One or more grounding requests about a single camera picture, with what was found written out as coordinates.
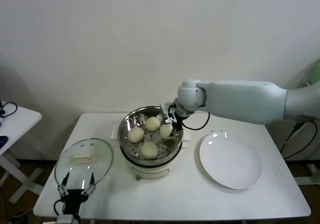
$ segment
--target wooden floor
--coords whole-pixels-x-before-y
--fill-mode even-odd
[[[25,173],[27,176],[31,175],[31,173],[37,168],[41,167],[44,169],[44,172],[37,178],[36,182],[44,185],[46,183],[46,180],[48,176],[51,173],[51,170],[53,169],[53,164],[35,164],[35,163],[23,163],[20,167],[20,170]],[[309,176],[310,173],[307,170],[307,168],[303,165],[289,165],[289,168],[294,176]],[[4,174],[4,170],[0,168],[0,177]],[[15,193],[15,191],[20,187],[20,183],[13,178],[12,176],[9,176],[6,180],[6,182],[2,186],[2,190],[4,192],[7,208],[8,208],[8,215],[9,217],[15,216],[17,213],[23,213],[28,210],[32,210],[34,207],[38,196],[34,193],[31,193],[27,191],[23,197],[16,203],[12,204],[9,202],[9,198]],[[320,224],[320,187],[319,186],[302,186],[300,187],[306,200],[308,201],[312,214],[310,217],[307,218],[301,218],[301,219],[290,219],[290,220],[281,220],[280,224]],[[2,197],[0,195],[0,224],[2,224],[2,221],[4,221],[6,218],[5,213],[5,206],[4,202],[2,200]],[[36,217],[33,212],[29,212],[27,214],[28,224],[41,224],[42,221],[53,221],[53,219],[44,219]],[[88,224],[89,221],[83,221],[83,224]],[[96,221],[95,224],[129,224],[130,222],[100,222]],[[256,223],[256,221],[250,221],[248,222],[250,224]]]

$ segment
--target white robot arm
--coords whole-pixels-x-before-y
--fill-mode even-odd
[[[186,80],[174,103],[161,108],[167,122],[179,122],[198,110],[255,124],[314,119],[320,118],[320,82],[286,90],[270,82]]]

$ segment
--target steamed bun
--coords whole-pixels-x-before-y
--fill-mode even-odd
[[[168,139],[170,137],[170,134],[172,132],[172,124],[164,124],[160,127],[160,136],[163,139]]]
[[[160,120],[157,117],[149,117],[145,122],[145,128],[149,131],[154,132],[161,125]]]
[[[145,133],[142,128],[135,127],[128,132],[128,139],[130,142],[137,143],[144,138],[144,134]]]
[[[141,147],[141,155],[144,158],[152,159],[158,154],[158,148],[155,142],[146,142]]]

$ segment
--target glass lid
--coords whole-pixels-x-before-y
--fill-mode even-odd
[[[97,138],[81,140],[65,150],[54,168],[55,181],[67,189],[85,189],[94,178],[100,182],[113,162],[112,148]]]

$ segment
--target white table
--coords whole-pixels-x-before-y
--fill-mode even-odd
[[[6,114],[12,112],[14,106],[7,105],[5,107]],[[10,198],[11,203],[16,203],[20,197],[30,190],[40,195],[43,186],[34,182],[34,180],[41,174],[43,169],[37,168],[30,177],[23,174],[18,167],[20,163],[9,152],[9,148],[30,128],[32,128],[41,119],[41,114],[26,108],[18,107],[17,111],[4,118],[0,127],[0,136],[8,136],[7,143],[0,148],[0,166],[2,166],[6,173],[0,180],[0,186],[5,182],[9,174],[22,182],[22,186]]]
[[[114,163],[96,191],[83,203],[79,215],[96,220],[258,220],[305,217],[310,208],[266,128],[212,116],[207,126],[191,133],[188,148],[168,176],[136,181],[119,144],[111,140],[113,128],[125,113],[85,113],[79,118],[65,148],[86,138],[101,138],[113,148]],[[186,123],[201,126],[207,114],[192,115]],[[199,162],[199,140],[212,131],[243,136],[258,151],[263,165],[261,179],[244,191],[224,188],[208,177]],[[55,217],[58,200],[54,171],[34,207],[40,217]]]

